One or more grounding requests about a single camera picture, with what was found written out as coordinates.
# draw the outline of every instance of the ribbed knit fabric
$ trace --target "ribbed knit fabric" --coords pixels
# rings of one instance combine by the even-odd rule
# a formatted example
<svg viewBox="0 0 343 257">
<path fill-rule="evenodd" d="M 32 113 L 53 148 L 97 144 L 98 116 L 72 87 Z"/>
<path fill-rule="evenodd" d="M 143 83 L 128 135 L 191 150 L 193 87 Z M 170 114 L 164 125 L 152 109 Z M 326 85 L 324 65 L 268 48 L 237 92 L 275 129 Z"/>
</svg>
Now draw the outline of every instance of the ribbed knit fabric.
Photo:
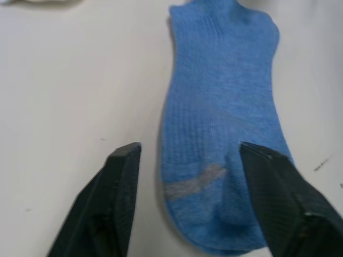
<svg viewBox="0 0 343 257">
<path fill-rule="evenodd" d="M 278 29 L 236 0 L 194 0 L 170 14 L 176 63 L 161 131 L 170 215 L 205 252 L 264 247 L 238 148 L 247 141 L 290 156 L 271 86 Z"/>
</svg>

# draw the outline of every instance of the sock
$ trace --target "sock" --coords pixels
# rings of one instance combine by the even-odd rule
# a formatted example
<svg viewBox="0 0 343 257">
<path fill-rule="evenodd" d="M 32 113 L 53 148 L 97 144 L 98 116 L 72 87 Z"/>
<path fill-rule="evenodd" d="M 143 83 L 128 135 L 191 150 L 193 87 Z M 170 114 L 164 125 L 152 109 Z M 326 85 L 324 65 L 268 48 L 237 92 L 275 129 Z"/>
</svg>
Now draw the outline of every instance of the sock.
<svg viewBox="0 0 343 257">
<path fill-rule="evenodd" d="M 290 156 L 271 86 L 279 31 L 236 0 L 194 0 L 170 14 L 176 61 L 160 167 L 169 213 L 207 253 L 264 247 L 238 148 L 247 141 Z"/>
</svg>

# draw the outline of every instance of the white surface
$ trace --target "white surface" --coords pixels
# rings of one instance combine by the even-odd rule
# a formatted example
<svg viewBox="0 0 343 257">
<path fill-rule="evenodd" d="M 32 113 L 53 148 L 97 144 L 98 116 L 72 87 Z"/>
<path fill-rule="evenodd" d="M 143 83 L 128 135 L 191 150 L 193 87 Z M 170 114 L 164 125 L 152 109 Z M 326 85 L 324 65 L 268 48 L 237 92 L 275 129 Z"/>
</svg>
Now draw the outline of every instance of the white surface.
<svg viewBox="0 0 343 257">
<path fill-rule="evenodd" d="M 129 256 L 206 256 L 175 233 L 156 180 L 173 2 L 182 0 L 0 9 L 0 256 L 45 256 L 77 193 L 132 141 L 143 154 Z M 279 26 L 274 98 L 287 142 L 303 175 L 343 213 L 343 2 L 243 2 Z"/>
</svg>

